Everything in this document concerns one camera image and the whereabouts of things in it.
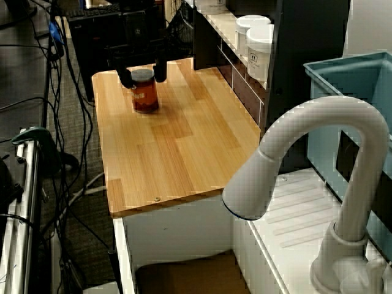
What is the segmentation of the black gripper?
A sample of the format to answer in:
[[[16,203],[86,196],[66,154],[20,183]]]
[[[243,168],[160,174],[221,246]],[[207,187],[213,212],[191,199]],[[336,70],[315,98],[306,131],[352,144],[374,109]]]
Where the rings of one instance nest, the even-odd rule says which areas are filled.
[[[116,69],[121,84],[132,88],[134,81],[129,66],[154,65],[157,82],[167,79],[167,38],[157,17],[146,11],[122,13],[118,16],[120,38],[105,48],[107,63]]]

